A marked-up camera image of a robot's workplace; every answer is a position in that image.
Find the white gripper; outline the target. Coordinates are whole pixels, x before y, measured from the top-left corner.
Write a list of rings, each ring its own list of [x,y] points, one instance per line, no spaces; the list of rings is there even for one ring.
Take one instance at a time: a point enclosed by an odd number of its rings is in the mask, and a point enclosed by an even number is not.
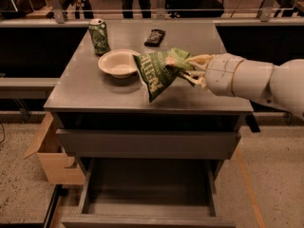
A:
[[[223,53],[201,54],[186,59],[191,65],[208,65],[206,74],[203,71],[181,71],[180,76],[192,85],[200,86],[204,90],[208,88],[217,96],[233,97],[233,78],[238,65],[244,58]]]

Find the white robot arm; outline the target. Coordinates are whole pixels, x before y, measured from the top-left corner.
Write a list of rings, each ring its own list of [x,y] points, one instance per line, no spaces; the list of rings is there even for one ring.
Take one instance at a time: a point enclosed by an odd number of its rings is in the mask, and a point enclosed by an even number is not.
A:
[[[304,60],[281,66],[230,53],[202,54],[186,62],[195,70],[181,75],[217,96],[239,97],[304,119]]]

